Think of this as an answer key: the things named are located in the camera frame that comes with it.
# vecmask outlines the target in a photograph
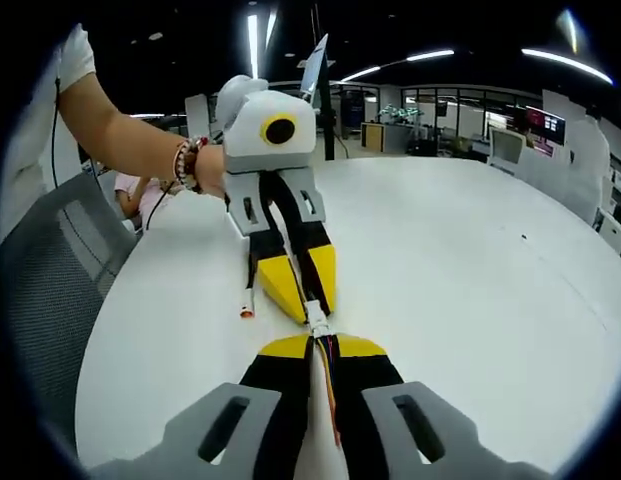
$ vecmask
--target human arm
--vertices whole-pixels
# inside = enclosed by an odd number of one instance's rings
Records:
[[[81,146],[104,165],[139,177],[173,180],[173,159],[184,138],[124,115],[105,94],[94,73],[60,94],[59,112]],[[203,147],[195,176],[205,193],[223,197],[222,147]]]
[[[128,195],[128,192],[124,190],[117,190],[117,202],[123,211],[126,218],[132,218],[139,213],[139,204],[141,203],[141,197],[146,187],[150,183],[148,177],[141,178],[135,187],[132,196]]]

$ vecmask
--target white round table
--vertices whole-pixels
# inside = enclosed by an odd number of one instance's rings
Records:
[[[621,259],[563,206],[480,163],[335,161],[316,181],[337,251],[334,329],[384,347],[406,382],[464,412],[504,459],[559,469],[620,386]],[[246,241],[223,202],[185,192],[153,222],[83,360],[87,467],[141,455],[264,345],[304,332],[259,289],[256,318],[239,318]],[[323,434],[310,427],[306,443],[328,448]],[[343,475],[312,465],[314,478]]]

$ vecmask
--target white robot head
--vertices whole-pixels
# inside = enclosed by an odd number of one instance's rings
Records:
[[[308,165],[316,144],[316,120],[310,104],[285,93],[260,90],[245,94],[235,105],[241,105],[239,112],[224,131],[228,172]]]
[[[221,130],[225,132],[232,126],[248,93],[267,89],[268,81],[260,78],[237,75],[228,80],[217,96],[215,116],[221,123]]]

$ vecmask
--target white sleeve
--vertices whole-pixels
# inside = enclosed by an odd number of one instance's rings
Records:
[[[94,53],[88,42],[88,34],[81,28],[81,25],[77,25],[70,32],[61,50],[60,90],[63,92],[73,83],[94,71]]]

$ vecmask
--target wire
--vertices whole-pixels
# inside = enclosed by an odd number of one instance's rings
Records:
[[[99,186],[99,190],[101,190],[101,192],[103,193],[103,189],[101,188],[101,184],[99,183],[99,179],[97,178],[97,171],[94,168],[95,164],[94,164],[94,160],[92,160],[92,157],[90,157],[90,167],[92,167],[92,176],[94,177],[94,181],[97,182],[97,185]]]
[[[252,255],[248,254],[248,284],[246,288],[252,288],[254,286],[254,277],[257,273],[256,262],[252,261]]]
[[[173,180],[172,182],[170,182],[170,185],[168,185],[168,188],[166,188],[163,191],[163,195],[161,195],[161,197],[159,197],[159,200],[157,201],[157,203],[155,203],[154,207],[152,207],[152,211],[150,212],[150,216],[148,217],[148,221],[146,222],[146,232],[148,231],[148,229],[150,228],[150,220],[152,220],[152,216],[154,215],[154,211],[157,209],[157,207],[159,206],[159,204],[163,201],[164,198],[166,198],[166,195],[168,194],[168,192],[170,191],[170,189],[172,188],[172,186],[174,185],[175,180]]]
[[[343,143],[343,141],[341,140],[341,137],[339,135],[337,135],[337,132],[334,132],[334,136],[337,140],[339,140],[339,143],[341,144],[341,146],[343,147],[343,149],[346,151],[346,158],[350,158],[350,152],[348,152],[348,147],[346,147],[345,143]]]
[[[339,431],[337,430],[336,423],[336,402],[334,400],[334,375],[332,368],[332,352],[330,355],[328,352],[330,351],[330,347],[325,337],[320,337],[317,339],[317,344],[319,345],[319,351],[321,352],[321,358],[323,360],[323,367],[326,371],[326,390],[328,391],[328,403],[330,404],[330,417],[332,420],[332,432],[334,433],[334,443],[339,446],[341,443],[341,438],[339,435]]]
[[[57,77],[55,79],[55,81],[54,81],[54,85],[55,85],[57,93],[56,93],[55,102],[54,102],[54,119],[52,121],[52,139],[50,140],[50,164],[51,164],[50,166],[52,167],[52,180],[54,181],[54,188],[55,189],[59,188],[59,182],[57,180],[57,166],[56,166],[56,162],[55,162],[55,158],[54,158],[54,144],[55,144],[55,138],[56,138],[56,135],[57,135],[57,119],[59,118],[60,84],[61,84],[61,79],[59,77]],[[63,208],[62,210],[63,210],[63,214],[66,217],[66,220],[68,221],[68,225],[70,225],[70,228],[72,229],[74,234],[77,236],[79,241],[83,244],[83,246],[86,247],[86,250],[88,251],[88,253],[90,253],[90,255],[92,255],[92,257],[97,261],[97,263],[101,266],[101,268],[103,268],[106,272],[108,272],[113,277],[116,277],[114,272],[112,270],[110,270],[99,259],[99,257],[97,257],[97,255],[90,249],[90,247],[85,242],[85,240],[81,237],[81,235],[79,235],[79,232],[75,228],[74,223],[72,223],[72,220],[70,220],[70,216],[68,215],[67,210],[65,208]]]
[[[223,130],[219,130],[218,133],[216,133],[215,135],[212,135],[211,132],[210,136],[212,137],[212,144],[218,145],[219,142],[221,142],[221,140],[223,139]]]

